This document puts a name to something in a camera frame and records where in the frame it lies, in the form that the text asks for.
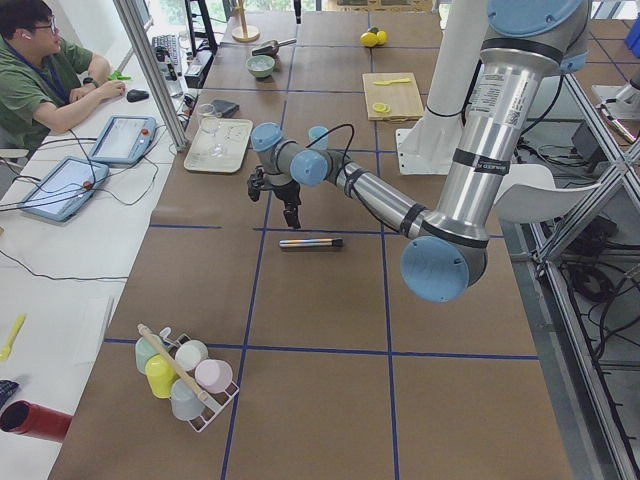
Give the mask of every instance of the hand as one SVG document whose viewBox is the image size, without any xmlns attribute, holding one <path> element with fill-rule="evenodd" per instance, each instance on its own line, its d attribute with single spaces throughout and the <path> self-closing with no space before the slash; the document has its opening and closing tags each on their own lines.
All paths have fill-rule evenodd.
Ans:
<svg viewBox="0 0 640 480">
<path fill-rule="evenodd" d="M 88 83 L 87 85 L 83 85 L 79 88 L 74 88 L 69 93 L 69 103 L 77 102 L 94 90 L 96 90 L 96 86 L 93 83 Z"/>
<path fill-rule="evenodd" d="M 107 100 L 113 97 L 121 97 L 126 90 L 127 87 L 122 80 L 109 80 L 100 85 L 100 88 L 96 89 L 96 92 L 100 94 L 102 100 Z"/>
</svg>

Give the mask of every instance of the yellow spoon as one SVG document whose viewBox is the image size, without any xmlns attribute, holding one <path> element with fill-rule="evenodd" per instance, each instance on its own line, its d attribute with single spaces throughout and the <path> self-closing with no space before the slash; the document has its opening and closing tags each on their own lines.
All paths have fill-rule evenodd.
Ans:
<svg viewBox="0 0 640 480">
<path fill-rule="evenodd" d="M 14 322 L 13 328 L 11 329 L 11 333 L 9 334 L 9 338 L 7 338 L 7 341 L 5 342 L 4 347 L 2 347 L 2 350 L 0 350 L 0 362 L 4 362 L 9 358 L 9 355 L 11 355 L 13 342 L 18 336 L 18 333 L 20 333 L 20 329 L 22 328 L 22 325 L 24 324 L 24 320 L 26 318 L 27 315 L 24 313 L 18 315 L 18 318 Z"/>
<path fill-rule="evenodd" d="M 395 80 L 377 80 L 374 85 L 391 85 L 392 83 L 411 83 L 410 78 L 396 78 Z"/>
</svg>

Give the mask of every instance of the robotic arm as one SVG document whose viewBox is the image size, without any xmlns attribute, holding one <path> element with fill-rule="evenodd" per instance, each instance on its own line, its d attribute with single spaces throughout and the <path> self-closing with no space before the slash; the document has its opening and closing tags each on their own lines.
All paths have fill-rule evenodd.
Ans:
<svg viewBox="0 0 640 480">
<path fill-rule="evenodd" d="M 490 27 L 480 53 L 484 73 L 435 210 L 343 152 L 301 147 L 274 123 L 259 125 L 251 135 L 261 167 L 249 179 L 250 197 L 257 201 L 260 190 L 273 190 L 285 203 L 287 224 L 300 228 L 300 184 L 329 181 L 411 239 L 402 274 L 415 294 L 434 302 L 457 298 L 484 273 L 485 223 L 541 80 L 585 63 L 590 5 L 587 0 L 489 2 Z"/>
</svg>

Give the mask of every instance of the yellow cup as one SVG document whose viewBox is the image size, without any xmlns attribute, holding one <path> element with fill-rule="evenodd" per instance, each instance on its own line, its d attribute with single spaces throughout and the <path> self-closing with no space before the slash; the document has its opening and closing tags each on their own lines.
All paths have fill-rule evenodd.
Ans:
<svg viewBox="0 0 640 480">
<path fill-rule="evenodd" d="M 154 355 L 147 361 L 144 373 L 156 397 L 171 397 L 171 385 L 178 379 L 178 374 L 161 355 Z"/>
</svg>

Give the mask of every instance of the glass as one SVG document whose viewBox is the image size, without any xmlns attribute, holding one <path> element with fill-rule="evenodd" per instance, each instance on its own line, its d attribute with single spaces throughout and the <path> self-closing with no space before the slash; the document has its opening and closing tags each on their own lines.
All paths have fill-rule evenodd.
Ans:
<svg viewBox="0 0 640 480">
<path fill-rule="evenodd" d="M 219 112 L 213 105 L 207 103 L 196 108 L 196 117 L 198 118 L 200 130 L 210 135 L 212 139 L 215 139 L 218 130 L 220 130 L 222 112 Z M 213 146 L 208 149 L 208 153 L 213 157 L 221 157 L 225 153 L 224 145 L 216 143 L 214 140 Z"/>
</svg>

